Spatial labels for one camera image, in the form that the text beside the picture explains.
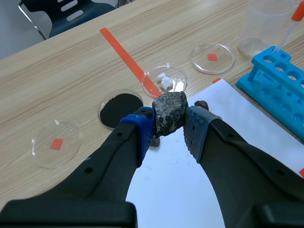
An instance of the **white paper sheet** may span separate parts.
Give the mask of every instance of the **white paper sheet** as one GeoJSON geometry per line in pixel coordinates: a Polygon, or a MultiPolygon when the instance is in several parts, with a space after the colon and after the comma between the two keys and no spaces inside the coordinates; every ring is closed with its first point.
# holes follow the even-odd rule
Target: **white paper sheet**
{"type": "MultiPolygon", "coordinates": [[[[188,99],[205,100],[209,110],[248,143],[269,153],[299,175],[304,147],[223,79],[188,99]]],[[[139,228],[224,228],[215,192],[189,153],[183,129],[150,148],[132,179],[127,201],[137,209],[139,228]]]]}

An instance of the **white cube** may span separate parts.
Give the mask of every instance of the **white cube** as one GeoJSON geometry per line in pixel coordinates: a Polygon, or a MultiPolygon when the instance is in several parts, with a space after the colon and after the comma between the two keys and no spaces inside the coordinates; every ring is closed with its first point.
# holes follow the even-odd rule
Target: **white cube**
{"type": "Polygon", "coordinates": [[[167,90],[168,88],[171,88],[173,86],[173,79],[169,77],[164,77],[161,81],[161,88],[164,90],[167,90]]]}
{"type": "Polygon", "coordinates": [[[162,81],[162,79],[164,78],[164,77],[166,77],[166,74],[165,73],[161,73],[160,75],[158,75],[157,76],[157,82],[161,82],[162,81]]]}

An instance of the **rock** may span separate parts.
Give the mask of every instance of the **rock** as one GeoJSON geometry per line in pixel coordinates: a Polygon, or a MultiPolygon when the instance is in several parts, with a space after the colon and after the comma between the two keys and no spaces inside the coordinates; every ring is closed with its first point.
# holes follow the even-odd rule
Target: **rock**
{"type": "Polygon", "coordinates": [[[187,97],[184,92],[165,93],[152,103],[154,110],[154,134],[166,136],[185,125],[187,97]]]}
{"type": "Polygon", "coordinates": [[[209,111],[209,107],[206,101],[197,101],[194,103],[194,106],[202,107],[209,111]]]}
{"type": "Polygon", "coordinates": [[[152,138],[151,144],[150,146],[152,147],[159,147],[161,144],[161,139],[160,138],[156,138],[155,135],[152,138]]]}

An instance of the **wooden table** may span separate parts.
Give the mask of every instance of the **wooden table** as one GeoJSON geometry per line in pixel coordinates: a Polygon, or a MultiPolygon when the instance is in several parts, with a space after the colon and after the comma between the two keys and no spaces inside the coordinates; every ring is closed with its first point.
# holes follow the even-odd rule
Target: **wooden table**
{"type": "MultiPolygon", "coordinates": [[[[102,144],[110,131],[99,122],[97,107],[109,92],[131,89],[151,106],[152,98],[99,29],[107,27],[143,70],[167,62],[182,67],[188,75],[186,94],[192,96],[218,77],[235,87],[251,70],[251,58],[237,49],[246,8],[244,0],[137,0],[1,60],[0,208],[57,185],[102,144]],[[230,47],[236,55],[233,68],[215,76],[197,71],[190,53],[204,42],[230,47]],[[46,169],[34,164],[31,139],[56,118],[76,123],[83,140],[66,165],[46,169]]],[[[284,48],[300,68],[303,32],[304,23],[284,48]]]]}

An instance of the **orange tape strip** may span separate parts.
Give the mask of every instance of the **orange tape strip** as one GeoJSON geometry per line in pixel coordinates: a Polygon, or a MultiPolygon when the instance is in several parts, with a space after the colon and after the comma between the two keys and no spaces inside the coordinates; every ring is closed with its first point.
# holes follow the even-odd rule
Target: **orange tape strip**
{"type": "Polygon", "coordinates": [[[304,169],[302,169],[302,170],[300,171],[300,174],[301,174],[302,177],[304,178],[304,169]]]}
{"type": "Polygon", "coordinates": [[[220,78],[215,79],[214,81],[212,81],[212,83],[216,83],[220,80],[220,78]]]}
{"type": "MultiPolygon", "coordinates": [[[[135,74],[140,82],[143,82],[144,71],[139,67],[139,65],[132,59],[129,53],[121,46],[121,44],[115,39],[115,37],[110,33],[107,28],[102,28],[100,33],[106,38],[109,44],[114,48],[114,50],[119,54],[120,58],[125,62],[129,69],[135,74]]],[[[146,77],[144,80],[144,87],[153,95],[154,98],[162,95],[161,91],[156,87],[153,81],[146,77]]]]}

